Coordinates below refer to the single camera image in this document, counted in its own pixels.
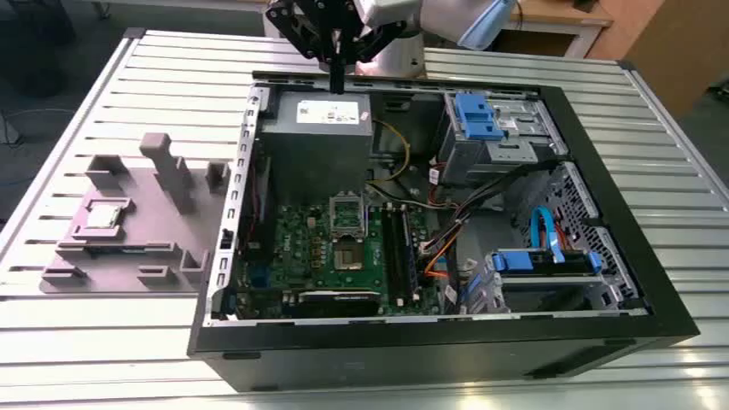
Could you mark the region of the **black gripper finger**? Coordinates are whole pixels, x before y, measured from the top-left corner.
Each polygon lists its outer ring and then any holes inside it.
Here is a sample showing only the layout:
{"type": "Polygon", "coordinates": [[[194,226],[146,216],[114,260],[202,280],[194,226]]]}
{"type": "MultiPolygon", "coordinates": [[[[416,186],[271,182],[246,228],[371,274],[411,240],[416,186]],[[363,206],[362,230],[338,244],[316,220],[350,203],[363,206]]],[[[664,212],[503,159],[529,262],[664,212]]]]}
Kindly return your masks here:
{"type": "Polygon", "coordinates": [[[348,66],[358,62],[370,62],[384,50],[388,44],[400,36],[407,28],[407,22],[400,20],[375,27],[363,37],[356,35],[363,31],[362,22],[347,22],[340,29],[336,49],[336,92],[344,92],[344,80],[348,66]]]}
{"type": "Polygon", "coordinates": [[[338,93],[339,68],[334,64],[332,39],[326,39],[332,31],[322,23],[319,11],[315,1],[270,1],[264,15],[300,54],[318,60],[330,74],[330,91],[338,93]]]}

